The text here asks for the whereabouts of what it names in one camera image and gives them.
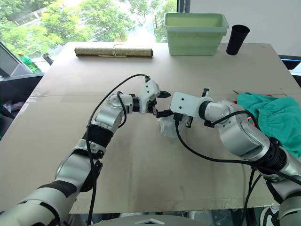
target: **table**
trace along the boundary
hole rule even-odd
[[[77,59],[72,51],[74,46],[88,44],[66,45],[0,142],[0,210],[53,180],[60,161],[84,133],[98,101],[129,75],[146,73],[162,90],[170,92],[200,95],[203,87],[209,87],[215,100],[233,101],[234,89],[276,97],[285,93],[301,103],[299,86],[268,44],[243,45],[236,58],[226,55],[223,44],[215,56],[187,57],[187,60],[169,56],[166,44],[158,44],[152,60]],[[261,82],[255,82],[259,74]],[[142,83],[143,79],[135,79],[120,90],[138,93]],[[159,101],[159,109],[169,106],[170,99]],[[217,130],[198,121],[185,130],[183,138],[211,157],[236,158],[223,147]],[[150,114],[129,115],[107,149],[101,161],[103,169],[98,179],[95,213],[243,206],[248,167],[195,157],[177,139],[163,137],[156,118]],[[87,213],[90,198],[91,192],[80,194],[71,212]],[[273,204],[276,202],[261,180],[249,206]]]

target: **metal pipe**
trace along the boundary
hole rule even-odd
[[[50,58],[49,53],[44,53],[44,54],[42,55],[42,57],[44,58],[44,60],[45,60],[47,63],[49,63],[50,65],[52,65],[53,59]]]

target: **window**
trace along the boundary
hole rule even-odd
[[[177,0],[0,0],[0,41],[34,60],[69,41],[166,42]]]

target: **green cloth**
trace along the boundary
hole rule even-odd
[[[242,93],[237,101],[254,114],[264,134],[278,139],[296,158],[301,156],[301,110],[293,98]]]

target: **black cup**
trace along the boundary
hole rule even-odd
[[[230,40],[227,47],[227,53],[229,55],[236,55],[243,44],[250,29],[243,25],[234,25],[232,27]]]

